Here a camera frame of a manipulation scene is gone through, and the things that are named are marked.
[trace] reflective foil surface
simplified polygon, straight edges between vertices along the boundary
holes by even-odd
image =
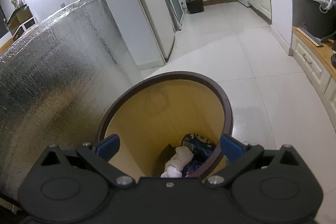
[[[0,56],[0,194],[17,200],[47,145],[97,141],[107,109],[140,80],[105,0],[78,0],[32,27]]]

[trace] brown rim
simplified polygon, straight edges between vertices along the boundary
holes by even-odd
[[[116,112],[119,110],[119,108],[133,95],[138,93],[139,91],[163,82],[167,80],[190,80],[197,83],[200,83],[207,88],[209,88],[219,99],[223,110],[224,110],[224,125],[222,130],[223,134],[232,135],[232,128],[233,128],[233,117],[232,117],[232,109],[229,102],[229,99],[224,92],[224,90],[220,87],[219,84],[217,84],[214,80],[210,79],[209,77],[206,77],[204,75],[195,73],[195,72],[189,72],[189,71],[174,71],[174,72],[167,72],[160,75],[155,75],[151,78],[148,78],[135,86],[131,87],[129,90],[127,90],[123,95],[121,95],[109,108],[109,110],[104,115],[102,121],[100,122],[99,128],[98,128],[98,140],[101,141],[105,138],[106,130],[110,124],[110,121],[112,120],[113,116],[116,114]],[[198,168],[195,172],[193,172],[189,177],[201,177],[201,179],[204,179],[207,175],[211,173],[211,171],[218,165],[218,163],[223,158],[223,154],[221,153],[221,147],[219,145],[220,142],[218,142],[214,152],[211,154],[211,156],[202,164],[200,168]]]

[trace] screw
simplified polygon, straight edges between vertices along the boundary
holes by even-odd
[[[211,176],[208,178],[208,182],[213,185],[221,184],[224,182],[224,178],[221,176]]]
[[[167,182],[166,183],[166,187],[168,187],[168,188],[171,188],[171,187],[174,187],[174,183],[172,183],[172,182]]]
[[[116,182],[120,185],[128,185],[133,182],[133,179],[129,176],[121,176],[116,179]]]

